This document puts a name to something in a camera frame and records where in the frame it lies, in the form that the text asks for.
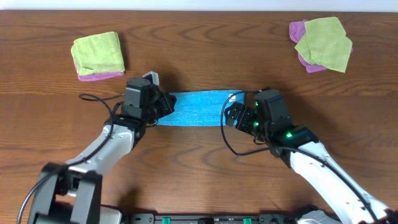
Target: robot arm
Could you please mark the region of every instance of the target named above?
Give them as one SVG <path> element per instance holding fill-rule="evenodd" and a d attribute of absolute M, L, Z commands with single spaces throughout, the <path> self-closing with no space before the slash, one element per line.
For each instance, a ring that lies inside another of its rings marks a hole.
<path fill-rule="evenodd" d="M 348 180 L 353 187 L 365 198 L 378 220 L 386 217 L 388 206 L 369 195 L 362 189 L 327 153 L 321 142 L 309 142 L 298 147 L 312 153 L 331 166 Z M 290 152 L 290 166 L 304 177 L 335 211 L 342 223 L 372 223 L 368 209 L 358 199 L 354 192 L 330 169 L 316 160 L 301 153 Z"/>
<path fill-rule="evenodd" d="M 49 163 L 42 169 L 39 180 L 49 178 L 35 194 L 29 224 L 120 223 L 120 212 L 101 207 L 102 178 L 134 149 L 147 124 L 174 112 L 176 102 L 174 96 L 159 90 L 154 72 L 129 78 L 125 96 L 121 113 L 105 122 L 101 134 L 82 153 L 66 161 L 67 166 Z M 58 195 L 66 194 L 76 198 L 74 206 L 56 201 Z"/>
<path fill-rule="evenodd" d="M 362 189 L 331 158 L 323 144 L 308 128 L 293 124 L 279 91 L 259 91 L 254 100 L 254 109 L 240 103 L 226 108 L 226 124 L 232 126 L 237 121 L 236 129 L 253 135 L 255 140 L 265 142 L 270 147 L 271 154 L 281 158 L 320 193 L 341 222 L 372 223 L 375 219 L 387 217 L 387 205 Z M 317 160 L 305 154 L 315 156 Z M 307 222 L 301 223 L 321 221 L 308 216 L 305 220 Z"/>

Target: stack of cloths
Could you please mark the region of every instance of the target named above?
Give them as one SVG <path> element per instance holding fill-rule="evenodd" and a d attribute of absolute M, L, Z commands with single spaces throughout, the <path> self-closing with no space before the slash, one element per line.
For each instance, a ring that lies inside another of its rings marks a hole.
<path fill-rule="evenodd" d="M 124 75 L 118 34 L 107 32 L 73 42 L 73 62 L 80 81 L 97 81 Z"/>
<path fill-rule="evenodd" d="M 308 73 L 328 68 L 345 72 L 353 43 L 336 17 L 292 22 L 289 35 Z"/>

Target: wire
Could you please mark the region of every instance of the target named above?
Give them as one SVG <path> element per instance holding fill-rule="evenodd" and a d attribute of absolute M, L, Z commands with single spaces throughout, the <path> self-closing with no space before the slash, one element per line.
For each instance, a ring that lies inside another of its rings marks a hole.
<path fill-rule="evenodd" d="M 46 176 L 44 176 L 43 178 L 41 178 L 29 191 L 29 193 L 27 194 L 24 202 L 21 205 L 21 208 L 19 209 L 19 213 L 18 213 L 18 217 L 17 217 L 17 224 L 21 224 L 22 222 L 22 215 L 24 213 L 25 207 L 29 201 L 29 199 L 32 197 L 32 195 L 38 191 L 40 189 L 40 187 L 46 182 L 48 181 L 53 175 L 59 174 L 65 170 L 67 170 L 69 167 L 71 166 L 75 166 L 81 163 L 86 162 L 88 159 L 90 159 L 91 157 L 93 157 L 99 150 L 101 150 L 101 148 L 109 141 L 109 139 L 111 139 L 112 133 L 113 133 L 113 126 L 114 126 L 114 115 L 116 113 L 116 111 L 118 110 L 119 106 L 123 103 L 123 102 L 119 102 L 116 103 L 113 110 L 111 110 L 111 108 L 109 107 L 109 105 L 105 102 L 105 100 L 110 100 L 110 99 L 115 99 L 117 97 L 120 97 L 122 95 L 118 95 L 118 96 L 112 96 L 109 98 L 104 98 L 101 99 L 95 95 L 91 95 L 91 94 L 87 94 L 87 93 L 83 93 L 79 95 L 79 98 L 82 100 L 86 100 L 86 101 L 100 101 L 102 104 L 105 105 L 106 109 L 108 109 L 109 112 L 109 116 L 110 116 L 110 120 L 111 120 L 111 128 L 109 129 L 109 133 L 108 135 L 105 137 L 104 141 L 101 142 L 101 144 L 93 151 L 91 152 L 88 156 L 80 159 L 79 161 L 73 162 L 71 164 L 64 164 L 62 166 L 60 166 L 58 169 L 53 170 L 51 173 L 47 174 Z"/>
<path fill-rule="evenodd" d="M 264 152 L 264 151 L 268 151 L 270 148 L 262 148 L 262 149 L 256 149 L 256 150 L 252 150 L 249 152 L 242 152 L 242 153 L 238 153 L 236 152 L 231 145 L 228 143 L 225 133 L 224 133 L 224 124 L 223 124 L 223 118 L 224 118 L 224 110 L 226 105 L 228 104 L 229 100 L 232 99 L 232 97 L 241 94 L 241 93 L 252 93 L 252 94 L 256 94 L 258 93 L 258 91 L 251 91 L 251 90 L 241 90 L 241 91 L 237 91 L 236 93 L 232 94 L 231 96 L 229 96 L 229 98 L 225 101 L 223 108 L 221 109 L 221 118 L 220 118 L 220 129 L 221 129 L 221 135 L 223 136 L 224 142 L 227 145 L 227 147 L 229 148 L 229 150 L 231 150 L 231 152 L 237 156 L 248 156 L 254 153 L 258 153 L 258 152 Z"/>
<path fill-rule="evenodd" d="M 263 146 L 263 145 L 267 144 L 267 143 L 258 143 L 258 142 L 256 142 L 256 137 L 254 137 L 253 142 L 254 142 L 256 145 L 258 145 L 258 146 Z"/>
<path fill-rule="evenodd" d="M 158 119 L 156 119 L 152 124 L 148 124 L 147 126 L 146 126 L 146 128 L 153 128 L 154 126 L 157 126 L 157 123 L 159 122 L 159 120 Z"/>
<path fill-rule="evenodd" d="M 329 163 L 328 163 L 327 161 L 324 161 L 324 160 L 320 159 L 318 156 L 314 156 L 314 155 L 311 154 L 311 153 L 305 152 L 305 151 L 303 151 L 303 150 L 301 150 L 301 149 L 298 149 L 298 148 L 292 148 L 292 147 L 272 147 L 272 148 L 265 148 L 265 149 L 257 149 L 257 150 L 253 150 L 253 151 L 249 151 L 249 152 L 245 152 L 245 153 L 238 153 L 238 152 L 236 152 L 236 151 L 231 147 L 231 145 L 229 145 L 228 141 L 226 140 L 225 133 L 224 133 L 224 126 L 223 126 L 223 116 L 224 116 L 225 106 L 227 105 L 228 101 L 229 101 L 230 99 L 232 99 L 232 97 L 234 97 L 234 96 L 236 96 L 236 95 L 238 95 L 238 94 L 240 94 L 240 93 L 253 93 L 253 94 L 256 94 L 256 93 L 258 93 L 258 91 L 248 91 L 248 90 L 238 91 L 238 92 L 232 94 L 232 95 L 225 101 L 225 103 L 224 103 L 224 105 L 223 105 L 223 109 L 221 109 L 221 119 L 220 119 L 220 121 L 221 121 L 221 124 L 220 124 L 220 125 L 221 125 L 221 135 L 223 136 L 223 139 L 224 139 L 225 144 L 227 145 L 227 147 L 229 148 L 229 150 L 231 150 L 231 152 L 232 152 L 233 154 L 235 154 L 235 155 L 237 155 L 237 156 L 247 156 L 247 155 L 251 155 L 251 154 L 257 153 L 257 152 L 268 151 L 268 150 L 271 150 L 271 149 L 276 149 L 276 150 L 281 149 L 281 150 L 288 150 L 288 151 L 290 151 L 290 152 L 299 152 L 299 153 L 301 153 L 301 154 L 303 154 L 303 155 L 306 155 L 306 156 L 308 156 L 308 157 L 311 157 L 312 159 L 314 159 L 314 160 L 320 162 L 323 166 L 329 168 L 334 174 L 336 174 L 336 176 L 337 176 L 338 178 L 340 178 L 341 181 L 343 181 L 343 182 L 347 185 L 347 187 L 348 187 L 352 192 L 354 192 L 354 194 L 360 199 L 360 201 L 363 203 L 364 207 L 368 210 L 370 216 L 371 216 L 372 219 L 375 221 L 375 223 L 379 223 L 379 220 L 377 219 L 376 214 L 373 212 L 370 203 L 368 203 L 368 202 L 366 201 L 366 199 L 361 195 L 360 192 L 357 191 L 357 189 L 352 185 L 352 183 L 349 182 L 343 175 L 341 175 L 333 166 L 329 165 Z M 268 127 L 268 123 L 266 123 L 266 140 L 269 141 L 267 127 Z"/>
<path fill-rule="evenodd" d="M 82 99 L 82 100 L 85 100 L 85 101 L 100 101 L 100 100 L 98 99 L 98 97 L 95 98 L 95 99 L 90 99 L 90 98 L 85 98 L 85 97 L 83 97 L 82 95 L 84 95 L 84 94 L 80 94 L 80 95 L 79 95 L 79 98 Z M 124 96 L 124 95 L 125 95 L 125 93 L 121 93 L 121 94 L 116 95 L 116 96 L 111 96 L 111 97 L 107 97 L 107 98 L 102 98 L 101 100 L 103 100 L 103 101 L 112 100 L 112 99 L 116 99 L 116 98 L 119 98 L 119 97 Z"/>

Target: folded cloth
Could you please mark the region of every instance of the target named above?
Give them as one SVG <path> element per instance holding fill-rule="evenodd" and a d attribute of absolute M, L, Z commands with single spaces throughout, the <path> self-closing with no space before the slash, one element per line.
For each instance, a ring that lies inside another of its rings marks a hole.
<path fill-rule="evenodd" d="M 292 39 L 293 42 L 295 43 L 299 42 L 301 37 L 305 33 L 304 22 L 307 22 L 307 20 L 304 19 L 303 21 L 291 22 L 289 24 L 289 36 L 290 39 Z M 300 60 L 301 64 L 305 66 L 308 73 L 319 72 L 328 69 L 322 65 L 317 65 L 317 64 L 310 65 L 308 62 L 304 60 L 304 58 L 300 55 L 300 53 L 298 53 L 298 59 Z"/>
<path fill-rule="evenodd" d="M 121 75 L 124 75 L 124 72 L 103 72 L 103 73 L 94 73 L 91 75 L 80 75 L 77 72 L 77 77 L 78 77 L 79 81 L 82 81 L 82 82 L 104 80 L 107 78 L 118 77 Z"/>
<path fill-rule="evenodd" d="M 230 95 L 239 90 L 209 90 L 171 93 L 177 98 L 174 112 L 160 118 L 157 125 L 219 126 L 221 109 Z M 244 103 L 244 94 L 235 96 L 234 102 Z"/>
<path fill-rule="evenodd" d="M 104 72 L 124 72 L 118 34 L 107 32 L 74 41 L 71 49 L 80 76 Z"/>
<path fill-rule="evenodd" d="M 304 24 L 306 32 L 295 46 L 299 54 L 310 65 L 345 72 L 353 43 L 345 36 L 341 22 L 327 17 Z"/>

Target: white wall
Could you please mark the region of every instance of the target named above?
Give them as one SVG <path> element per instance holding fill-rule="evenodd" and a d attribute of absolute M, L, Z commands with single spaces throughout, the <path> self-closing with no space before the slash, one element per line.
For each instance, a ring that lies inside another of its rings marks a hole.
<path fill-rule="evenodd" d="M 398 12 L 398 0 L 0 0 L 0 9 Z"/>

